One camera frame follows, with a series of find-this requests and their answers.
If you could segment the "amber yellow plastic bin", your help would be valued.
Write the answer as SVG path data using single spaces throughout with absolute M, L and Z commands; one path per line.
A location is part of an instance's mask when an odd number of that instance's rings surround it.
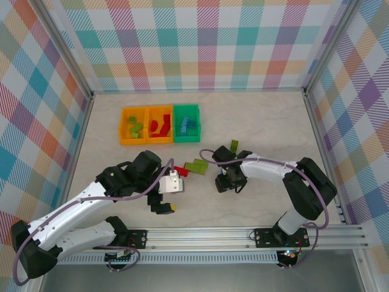
M 119 140 L 122 145 L 146 144 L 146 137 L 145 137 L 146 110 L 147 107 L 144 106 L 122 108 L 119 129 L 118 129 Z M 136 123 L 128 122 L 130 116 L 135 116 L 137 118 Z M 133 139 L 131 137 L 130 129 L 137 123 L 142 123 L 143 128 L 140 131 L 138 131 L 140 133 L 140 138 Z

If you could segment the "orange plastic bin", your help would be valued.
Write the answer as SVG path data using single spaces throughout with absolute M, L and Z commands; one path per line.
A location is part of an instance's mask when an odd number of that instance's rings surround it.
M 171 116 L 171 127 L 168 135 L 165 137 L 151 137 L 152 134 L 160 133 L 162 125 L 164 124 L 164 114 Z M 151 132 L 151 121 L 156 120 L 158 122 L 158 129 L 155 132 Z M 146 122 L 145 122 L 145 137 L 148 144 L 170 144 L 173 143 L 173 106 L 172 105 L 158 105 L 149 106 L 146 110 Z

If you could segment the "green plastic bin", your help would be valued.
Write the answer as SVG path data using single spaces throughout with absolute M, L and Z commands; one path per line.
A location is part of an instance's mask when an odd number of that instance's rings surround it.
M 189 117 L 189 120 L 196 122 L 194 128 L 187 127 L 187 135 L 179 134 L 183 118 Z M 201 141 L 201 119 L 200 109 L 197 104 L 177 104 L 173 105 L 173 136 L 175 143 L 192 143 Z

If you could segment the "left controller board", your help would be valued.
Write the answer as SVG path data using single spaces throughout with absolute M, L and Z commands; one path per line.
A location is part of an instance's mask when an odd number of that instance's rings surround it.
M 131 263 L 133 254 L 134 252 L 129 250 L 109 251 L 105 253 L 104 262 Z

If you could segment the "controller board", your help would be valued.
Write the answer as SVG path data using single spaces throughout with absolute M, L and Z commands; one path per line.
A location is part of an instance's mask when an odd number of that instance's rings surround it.
M 277 252 L 277 257 L 279 262 L 290 262 L 293 260 L 297 260 L 298 255 L 299 255 L 298 251 L 293 251 L 290 249 Z
M 104 262 L 131 263 L 133 254 L 134 252 L 129 250 L 109 251 L 105 253 Z

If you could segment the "grey metal panel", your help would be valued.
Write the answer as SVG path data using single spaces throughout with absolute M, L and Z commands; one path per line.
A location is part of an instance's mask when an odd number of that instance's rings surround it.
M 316 251 L 302 265 L 60 265 L 40 292 L 375 292 L 363 284 L 351 251 Z

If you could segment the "right controller board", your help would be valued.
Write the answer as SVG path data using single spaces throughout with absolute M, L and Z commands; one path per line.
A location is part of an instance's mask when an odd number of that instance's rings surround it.
M 277 252 L 277 257 L 279 262 L 290 262 L 293 260 L 297 260 L 298 255 L 299 255 L 298 251 L 293 251 L 290 249 Z

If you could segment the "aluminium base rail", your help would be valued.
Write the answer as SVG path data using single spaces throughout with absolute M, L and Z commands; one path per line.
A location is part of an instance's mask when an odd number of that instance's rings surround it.
M 142 251 L 253 251 L 254 227 L 146 228 Z M 329 225 L 318 232 L 316 249 L 367 249 L 359 225 Z

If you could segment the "aluminium frame bar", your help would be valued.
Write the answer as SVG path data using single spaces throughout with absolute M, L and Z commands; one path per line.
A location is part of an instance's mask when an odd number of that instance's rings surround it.
M 328 178 L 337 187 L 337 190 L 338 190 L 337 195 L 334 198 L 334 202 L 336 205 L 337 213 L 340 217 L 340 222 L 342 224 L 348 224 L 349 223 L 348 218 L 347 218 L 348 215 L 343 209 L 343 201 L 342 201 L 342 198 L 340 196 L 340 190 L 339 190 L 339 187 L 337 185 L 336 178 L 334 176 L 334 172 L 331 168 L 329 154 L 328 154 L 328 151 L 326 149 L 325 140 L 320 132 L 320 127 L 319 127 L 317 117 L 315 116 L 315 112 L 314 112 L 313 106 L 311 104 L 311 101 L 310 101 L 308 95 L 305 92 L 302 92 L 302 96 L 303 96 L 303 101 L 304 101 L 306 110 L 308 112 L 309 120 L 311 122 L 312 130 L 314 132 L 315 140 L 316 140 L 316 143 L 318 146 L 318 150 L 319 150 L 322 162 L 323 162 L 325 172 L 326 172 Z
M 64 177 L 65 180 L 61 185 L 61 192 L 58 195 L 55 207 L 60 207 L 62 204 L 64 204 L 67 201 L 69 197 L 72 181 L 75 175 L 75 170 L 77 168 L 77 162 L 80 157 L 84 137 L 88 127 L 89 119 L 91 117 L 92 109 L 94 106 L 94 100 L 95 100 L 95 96 L 91 95 L 90 98 L 88 99 L 88 102 L 86 103 L 84 116 L 83 119 L 81 120 L 80 129 L 77 134 L 77 139 L 75 140 L 74 152 L 68 164 L 66 176 Z

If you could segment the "aluminium frame post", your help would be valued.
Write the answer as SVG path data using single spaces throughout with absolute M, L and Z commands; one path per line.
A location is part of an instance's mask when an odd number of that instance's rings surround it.
M 40 12 L 41 20 L 47 26 L 47 29 L 53 39 L 53 42 L 57 46 L 60 55 L 64 57 L 65 62 L 69 66 L 70 71 L 74 74 L 76 81 L 81 86 L 84 93 L 87 94 L 89 100 L 93 99 L 93 91 L 88 85 L 86 78 L 84 77 L 76 59 L 74 58 L 69 46 L 67 45 L 66 40 L 64 39 L 60 29 L 55 24 L 49 10 L 44 4 L 43 0 L 31 0 L 32 3 L 36 5 L 36 9 Z
M 334 8 L 325 17 L 318 35 L 318 47 L 309 59 L 309 68 L 301 86 L 305 96 L 309 95 L 323 75 L 362 3 L 363 0 L 334 0 Z

